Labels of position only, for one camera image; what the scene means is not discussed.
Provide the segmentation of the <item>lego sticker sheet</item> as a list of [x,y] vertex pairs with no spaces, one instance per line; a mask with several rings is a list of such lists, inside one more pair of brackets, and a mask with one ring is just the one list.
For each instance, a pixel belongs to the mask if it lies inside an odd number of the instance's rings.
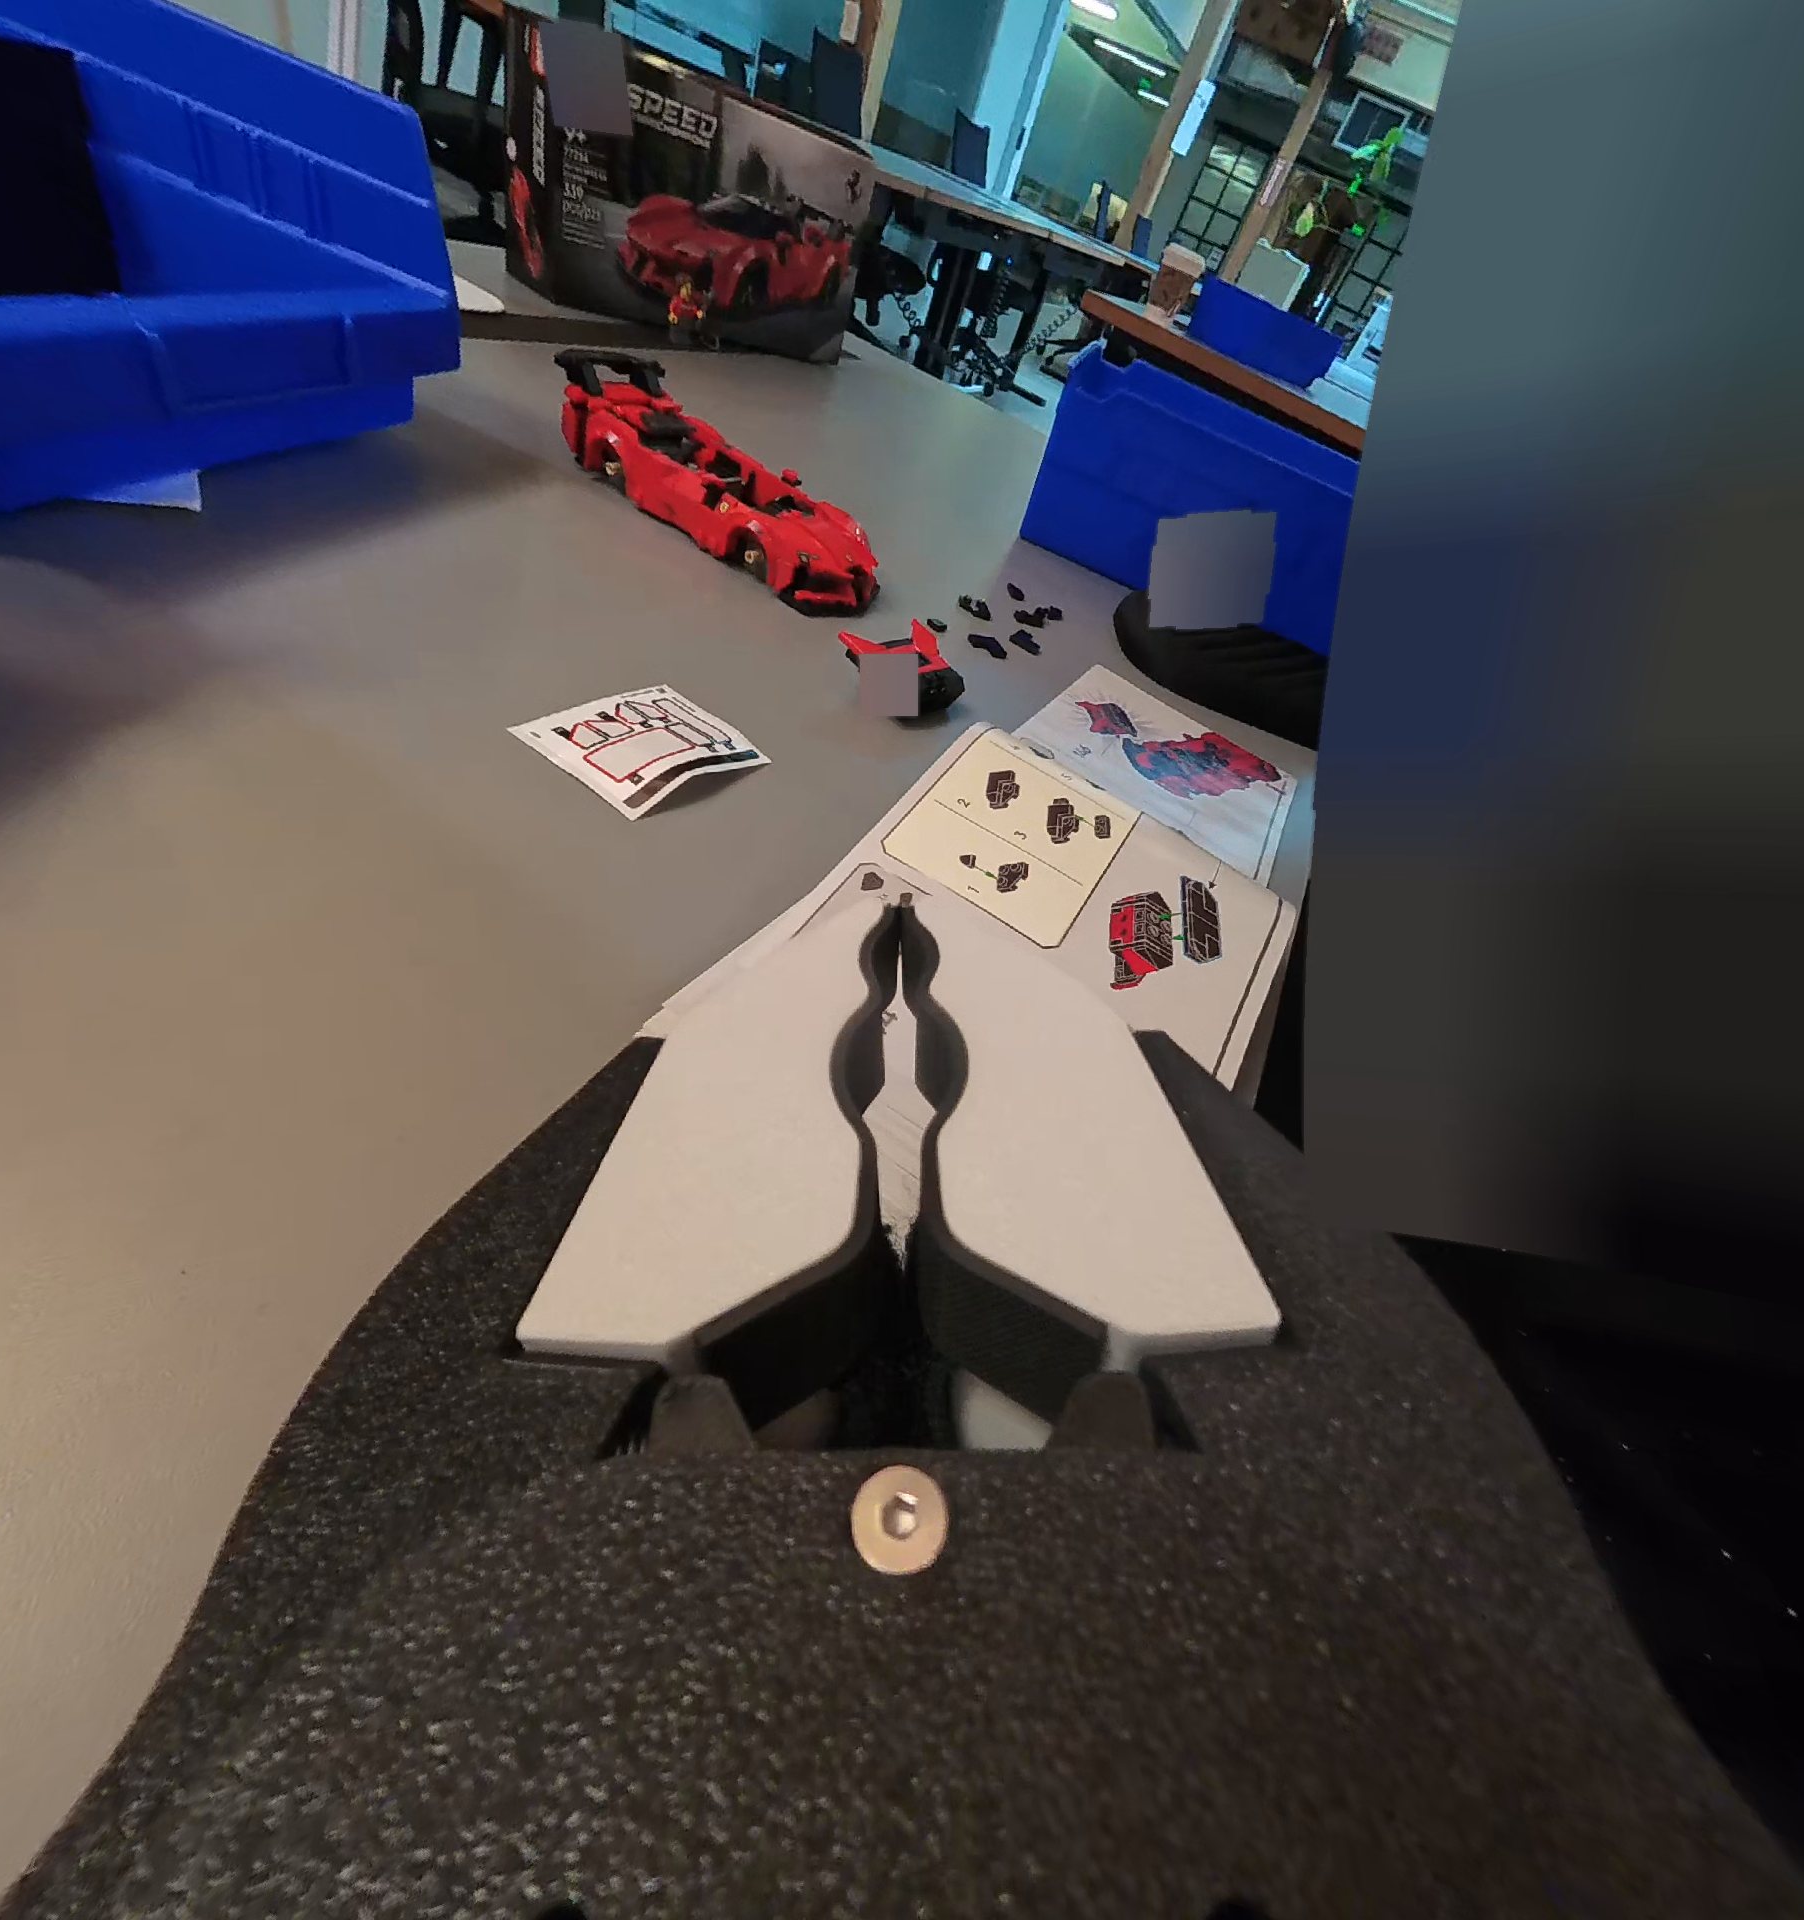
[[669,683],[607,693],[507,731],[628,820],[699,777],[769,764],[746,734]]

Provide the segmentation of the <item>black egg-crate foam pad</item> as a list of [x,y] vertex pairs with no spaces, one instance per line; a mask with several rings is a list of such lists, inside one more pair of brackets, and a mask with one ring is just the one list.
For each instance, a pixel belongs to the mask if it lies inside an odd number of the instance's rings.
[[1129,662],[1185,702],[1246,720],[1316,749],[1327,659],[1261,625],[1160,626],[1142,588],[1113,609],[1113,637]]

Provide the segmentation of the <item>red lego sports car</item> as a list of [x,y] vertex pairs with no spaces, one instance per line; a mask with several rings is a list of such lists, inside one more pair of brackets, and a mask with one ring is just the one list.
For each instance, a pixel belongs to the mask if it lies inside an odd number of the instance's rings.
[[722,563],[739,567],[803,612],[865,612],[879,591],[867,532],[689,415],[663,366],[621,351],[568,346],[559,427],[583,472],[613,486]]

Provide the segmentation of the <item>cluster of small black lego pieces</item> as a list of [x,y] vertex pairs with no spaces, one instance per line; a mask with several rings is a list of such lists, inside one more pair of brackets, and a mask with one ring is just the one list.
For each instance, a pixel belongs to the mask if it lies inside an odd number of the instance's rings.
[[958,591],[947,607],[914,618],[938,659],[952,667],[969,654],[993,661],[1039,656],[1046,632],[1059,622],[1064,607],[1057,601],[1030,593],[1011,581]]

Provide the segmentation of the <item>green potted plant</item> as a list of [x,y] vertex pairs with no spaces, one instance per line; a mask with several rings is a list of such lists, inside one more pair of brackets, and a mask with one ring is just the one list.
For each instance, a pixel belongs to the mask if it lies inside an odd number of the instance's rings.
[[1285,249],[1308,247],[1320,235],[1347,243],[1369,238],[1383,214],[1383,201],[1375,189],[1391,178],[1400,140],[1402,126],[1394,126],[1355,146],[1348,154],[1347,178],[1296,171],[1275,220],[1280,245]]

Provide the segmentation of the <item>lego set cardboard box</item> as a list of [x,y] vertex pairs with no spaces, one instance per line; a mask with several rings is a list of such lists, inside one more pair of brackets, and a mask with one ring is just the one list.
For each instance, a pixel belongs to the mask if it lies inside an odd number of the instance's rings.
[[845,134],[764,106],[607,27],[505,9],[507,272],[554,302],[684,345],[832,366],[851,311],[868,161]]

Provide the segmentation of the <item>black bin divider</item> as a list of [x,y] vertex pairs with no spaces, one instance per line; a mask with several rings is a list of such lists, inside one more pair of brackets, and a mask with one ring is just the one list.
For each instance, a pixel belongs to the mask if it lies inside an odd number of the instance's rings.
[[76,60],[0,35],[0,296],[121,289]]

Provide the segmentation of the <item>red lego subassembly with clear piece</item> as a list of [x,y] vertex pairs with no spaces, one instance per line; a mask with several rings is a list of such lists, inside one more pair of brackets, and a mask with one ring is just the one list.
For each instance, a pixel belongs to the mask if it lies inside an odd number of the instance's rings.
[[872,719],[916,720],[945,712],[963,695],[963,672],[938,644],[938,626],[920,616],[899,640],[840,634],[843,656],[859,672],[859,710]]

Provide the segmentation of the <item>blue plastic storage bin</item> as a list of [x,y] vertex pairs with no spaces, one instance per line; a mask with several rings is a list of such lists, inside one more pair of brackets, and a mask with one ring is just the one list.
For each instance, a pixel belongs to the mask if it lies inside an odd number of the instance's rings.
[[1336,334],[1221,276],[1195,289],[1186,337],[1291,389],[1309,389],[1338,362]]
[[410,419],[460,317],[412,108],[177,4],[0,4],[74,56],[117,294],[0,296],[0,513]]
[[1151,362],[1113,364],[1092,345],[1061,385],[1020,537],[1144,588],[1164,518],[1269,513],[1273,578],[1260,622],[1326,656],[1357,473],[1330,445]]

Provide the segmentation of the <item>wooden pillar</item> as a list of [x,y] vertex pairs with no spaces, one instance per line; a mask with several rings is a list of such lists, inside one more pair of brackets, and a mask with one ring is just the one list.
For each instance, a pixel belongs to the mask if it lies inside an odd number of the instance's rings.
[[1185,52],[1177,69],[1175,88],[1162,121],[1144,152],[1139,178],[1129,193],[1129,217],[1122,225],[1124,245],[1132,252],[1144,252],[1148,243],[1140,238],[1144,220],[1155,225],[1155,203],[1177,160],[1177,138],[1181,133],[1198,131],[1201,111],[1192,111],[1195,95],[1204,82],[1216,75],[1224,44],[1234,27],[1238,2],[1206,2],[1186,35]]

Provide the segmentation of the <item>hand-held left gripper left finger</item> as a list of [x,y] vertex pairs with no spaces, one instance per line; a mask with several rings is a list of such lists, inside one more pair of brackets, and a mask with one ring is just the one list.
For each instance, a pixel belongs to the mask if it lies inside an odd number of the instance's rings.
[[891,898],[835,898],[677,1011],[557,1242],[527,1355],[738,1371],[785,1302],[890,1248],[867,1110],[885,1087]]

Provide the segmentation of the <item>lego instruction booklet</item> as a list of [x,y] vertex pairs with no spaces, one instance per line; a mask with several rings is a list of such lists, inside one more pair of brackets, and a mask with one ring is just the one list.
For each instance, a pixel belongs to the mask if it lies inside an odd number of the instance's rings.
[[1090,667],[1017,731],[967,727],[806,898],[640,1033],[663,1039],[727,971],[867,892],[950,908],[1237,1085],[1299,917],[1271,887],[1299,790],[1291,749]]

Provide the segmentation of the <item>long wooden office desk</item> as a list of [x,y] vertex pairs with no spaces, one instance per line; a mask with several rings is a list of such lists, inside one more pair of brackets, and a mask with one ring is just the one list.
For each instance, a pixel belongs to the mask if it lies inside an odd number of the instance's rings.
[[1148,258],[942,166],[867,142],[868,220],[851,290],[856,329],[872,340],[885,302],[905,337],[899,352],[932,378],[993,397],[1018,384],[1022,359],[1052,338],[1039,313],[1052,294],[1140,296]]

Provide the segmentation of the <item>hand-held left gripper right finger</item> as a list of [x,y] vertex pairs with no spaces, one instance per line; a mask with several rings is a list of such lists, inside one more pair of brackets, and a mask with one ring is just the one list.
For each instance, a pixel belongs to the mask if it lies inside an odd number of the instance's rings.
[[1134,1372],[1264,1346],[1280,1308],[1139,1034],[964,906],[901,908],[922,1137],[911,1248],[964,1372]]

